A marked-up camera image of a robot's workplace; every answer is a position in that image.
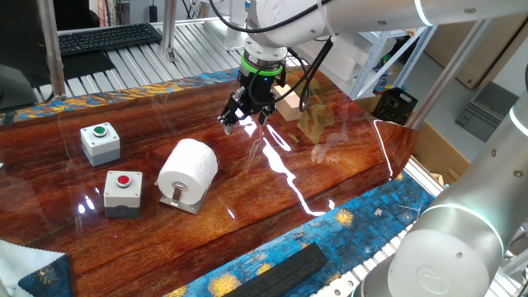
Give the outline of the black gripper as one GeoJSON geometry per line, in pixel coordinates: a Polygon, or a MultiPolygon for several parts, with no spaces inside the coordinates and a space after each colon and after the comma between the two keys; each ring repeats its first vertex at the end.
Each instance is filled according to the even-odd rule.
{"type": "Polygon", "coordinates": [[[272,101],[276,99],[272,88],[277,83],[281,87],[285,85],[285,72],[276,76],[263,76],[261,73],[253,80],[253,73],[238,71],[237,80],[244,91],[236,91],[230,94],[230,98],[218,117],[218,122],[224,127],[226,135],[232,134],[233,126],[240,120],[244,120],[246,115],[259,113],[258,122],[260,125],[267,123],[268,117],[276,111],[276,106],[272,101]]]}

